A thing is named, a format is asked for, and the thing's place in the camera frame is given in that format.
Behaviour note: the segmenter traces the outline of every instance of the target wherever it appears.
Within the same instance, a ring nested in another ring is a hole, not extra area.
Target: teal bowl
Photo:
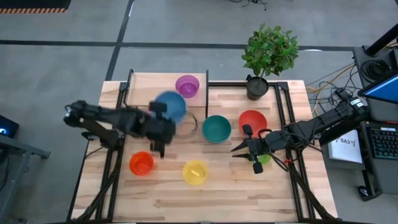
[[[231,123],[220,115],[208,117],[202,126],[203,136],[212,143],[222,143],[231,135]]]

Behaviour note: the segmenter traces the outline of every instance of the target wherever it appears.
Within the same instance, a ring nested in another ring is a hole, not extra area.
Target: computer monitor
[[[19,124],[0,115],[0,135],[13,138],[17,133]]]
[[[358,96],[398,104],[398,73],[368,85]]]

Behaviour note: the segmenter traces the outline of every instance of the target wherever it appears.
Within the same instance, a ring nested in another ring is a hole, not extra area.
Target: wooden table
[[[127,102],[145,109],[148,99],[170,86],[181,74],[135,73]],[[203,78],[204,74],[195,74]],[[198,118],[199,127],[205,119],[203,86],[195,99],[188,101],[188,109]],[[287,81],[296,121],[312,118],[303,81]],[[99,104],[115,107],[120,82],[104,82]],[[204,140],[200,129],[194,137],[173,140],[166,147],[165,158],[152,152],[155,167],[151,175],[138,177],[129,170],[129,160],[138,151],[149,152],[146,139],[126,138],[123,163],[114,210],[114,222],[291,222],[297,221],[292,185],[289,174],[274,161],[264,165],[264,172],[254,174],[252,162],[232,158],[230,150],[241,143],[244,135],[238,128],[239,115],[248,109],[258,110],[267,118],[268,128],[281,127],[275,90],[270,89],[259,101],[250,101],[244,88],[214,87],[208,92],[208,115],[220,114],[229,119],[233,130],[223,144]],[[178,133],[189,131],[193,120],[185,119],[177,127]],[[87,153],[99,147],[90,142]],[[284,150],[276,155],[284,159]],[[82,214],[98,193],[103,174],[106,150],[98,151],[86,159],[81,175],[72,218]],[[321,204],[337,217],[322,155],[311,148],[304,150],[303,158],[310,188]],[[209,170],[203,185],[191,186],[182,178],[187,161],[202,160]],[[307,214],[304,195],[300,190],[304,214]]]

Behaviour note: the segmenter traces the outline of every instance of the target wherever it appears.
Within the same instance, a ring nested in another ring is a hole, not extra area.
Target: plant pot
[[[260,77],[252,77],[248,75],[246,83],[247,95],[250,100],[259,100],[269,89],[267,80]]]

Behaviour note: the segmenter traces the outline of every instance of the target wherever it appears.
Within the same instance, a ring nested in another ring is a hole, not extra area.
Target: yellow cup
[[[207,179],[208,171],[202,161],[189,161],[182,169],[184,180],[190,185],[199,185]]]

